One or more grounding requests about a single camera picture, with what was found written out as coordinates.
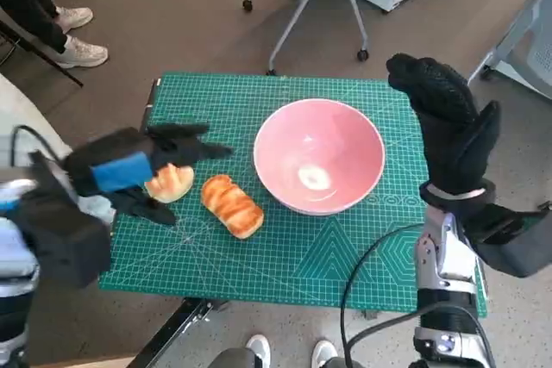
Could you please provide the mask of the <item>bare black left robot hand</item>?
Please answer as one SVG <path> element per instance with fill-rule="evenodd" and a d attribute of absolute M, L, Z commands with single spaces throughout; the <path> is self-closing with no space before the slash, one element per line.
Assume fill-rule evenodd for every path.
<path fill-rule="evenodd" d="M 173 225 L 174 213 L 142 186 L 169 164 L 193 166 L 232 154 L 230 147 L 201 141 L 199 136 L 208 130 L 203 123 L 159 124 L 143 131 L 123 128 L 74 149 L 61 165 L 80 196 L 103 196 L 120 213 Z"/>

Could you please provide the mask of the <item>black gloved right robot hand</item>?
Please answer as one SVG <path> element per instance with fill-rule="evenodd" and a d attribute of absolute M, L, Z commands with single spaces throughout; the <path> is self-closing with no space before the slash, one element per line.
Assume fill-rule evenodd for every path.
<path fill-rule="evenodd" d="M 479 110 L 467 80 L 432 58 L 397 53 L 386 68 L 389 85 L 408 96 L 419 120 L 430 183 L 450 195 L 482 188 L 499 137 L 499 103 Z"/>

